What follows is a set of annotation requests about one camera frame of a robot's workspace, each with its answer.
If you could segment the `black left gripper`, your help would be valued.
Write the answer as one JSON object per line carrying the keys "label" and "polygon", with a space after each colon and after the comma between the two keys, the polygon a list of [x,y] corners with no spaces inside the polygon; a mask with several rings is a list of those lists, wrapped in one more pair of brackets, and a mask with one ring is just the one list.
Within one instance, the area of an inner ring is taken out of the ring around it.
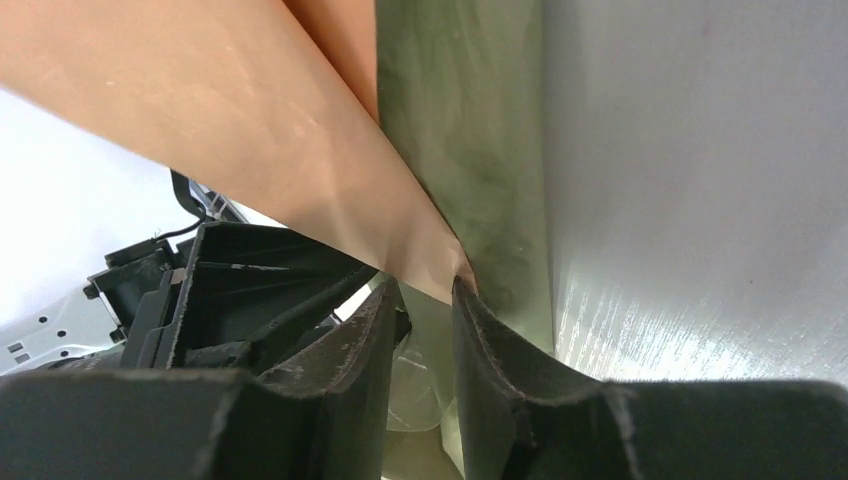
{"label": "black left gripper", "polygon": [[411,329],[385,286],[341,319],[375,270],[290,229],[211,223],[177,248],[143,242],[107,264],[90,288],[124,341],[86,357],[87,370],[359,371],[390,363]]}

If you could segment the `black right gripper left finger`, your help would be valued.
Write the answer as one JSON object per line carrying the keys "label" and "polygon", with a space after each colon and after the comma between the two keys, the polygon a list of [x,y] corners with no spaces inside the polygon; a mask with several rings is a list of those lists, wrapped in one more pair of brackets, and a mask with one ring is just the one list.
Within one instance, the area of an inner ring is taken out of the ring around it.
{"label": "black right gripper left finger", "polygon": [[260,375],[33,370],[1,382],[5,479],[377,479],[398,285]]}

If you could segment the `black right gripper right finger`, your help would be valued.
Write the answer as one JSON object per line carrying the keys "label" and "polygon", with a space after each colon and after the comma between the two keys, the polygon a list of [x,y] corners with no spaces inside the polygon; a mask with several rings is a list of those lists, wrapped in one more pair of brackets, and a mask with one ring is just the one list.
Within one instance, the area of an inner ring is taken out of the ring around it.
{"label": "black right gripper right finger", "polygon": [[452,288],[469,479],[843,479],[847,392],[821,381],[586,376]]}

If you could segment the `orange green wrapping paper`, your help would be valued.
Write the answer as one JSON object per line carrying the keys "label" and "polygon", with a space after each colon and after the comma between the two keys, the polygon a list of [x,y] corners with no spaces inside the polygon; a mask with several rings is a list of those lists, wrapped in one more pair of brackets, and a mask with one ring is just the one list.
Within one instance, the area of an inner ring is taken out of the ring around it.
{"label": "orange green wrapping paper", "polygon": [[1,82],[397,283],[458,422],[452,288],[549,355],[539,1],[5,1]]}

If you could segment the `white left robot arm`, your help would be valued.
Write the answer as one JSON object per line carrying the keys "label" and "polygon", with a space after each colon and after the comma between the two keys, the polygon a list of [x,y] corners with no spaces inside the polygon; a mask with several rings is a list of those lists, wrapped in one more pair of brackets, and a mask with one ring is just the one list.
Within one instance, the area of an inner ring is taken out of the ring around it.
{"label": "white left robot arm", "polygon": [[212,222],[177,245],[146,240],[1,330],[1,371],[240,368],[261,373],[341,325],[375,276],[283,227]]}

